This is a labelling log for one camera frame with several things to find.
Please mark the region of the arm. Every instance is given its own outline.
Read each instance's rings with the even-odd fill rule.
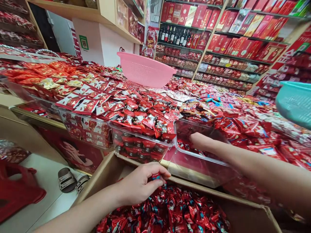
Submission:
[[[161,179],[148,182],[148,178],[157,173],[161,174]],[[170,176],[171,174],[157,162],[141,165],[123,180],[104,188],[52,219],[35,233],[88,233],[116,208],[145,201]]]
[[[311,219],[311,172],[290,163],[213,140],[200,133],[190,140],[199,150],[224,159],[239,172],[262,185],[280,203]]]

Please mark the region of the clear plastic container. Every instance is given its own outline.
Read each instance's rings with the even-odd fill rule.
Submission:
[[[160,162],[174,142],[166,143],[148,136],[131,132],[128,127],[119,127],[109,122],[116,152],[140,163]]]
[[[55,104],[52,105],[52,108],[58,111],[71,137],[103,149],[108,149],[112,146],[111,130],[108,126],[108,121],[72,113],[57,107]]]
[[[37,97],[35,95],[30,95],[35,102],[45,110],[45,112],[53,119],[57,119],[57,120],[62,120],[60,115],[59,115],[59,111],[52,108],[52,105],[55,104],[55,102],[49,101],[49,100],[45,100],[42,99],[40,97]]]
[[[210,157],[186,151],[178,146],[178,139],[183,139],[195,132],[208,136],[214,140],[229,143],[226,138],[212,127],[197,124],[188,120],[179,119],[175,123],[177,137],[174,139],[175,153],[170,156],[168,170],[173,175],[216,188],[230,181],[239,174],[226,162],[217,159],[216,155]]]

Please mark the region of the hand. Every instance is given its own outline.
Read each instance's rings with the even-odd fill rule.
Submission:
[[[208,151],[209,145],[212,145],[214,142],[213,139],[198,132],[191,134],[189,139],[195,149],[202,151]]]
[[[157,173],[161,179],[148,182],[148,178]],[[150,162],[140,165],[123,180],[117,182],[117,192],[120,194],[120,206],[140,204],[160,186],[166,183],[171,176],[165,167],[158,162]]]

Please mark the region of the candy store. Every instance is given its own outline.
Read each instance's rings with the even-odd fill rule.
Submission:
[[[309,0],[0,0],[0,26],[0,232],[310,232]]]

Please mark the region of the green qr code sign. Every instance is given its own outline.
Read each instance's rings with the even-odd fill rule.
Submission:
[[[82,36],[82,35],[79,35],[79,38],[80,38],[81,47],[82,47],[84,50],[89,50],[89,48],[88,48],[88,43],[87,43],[87,37]]]

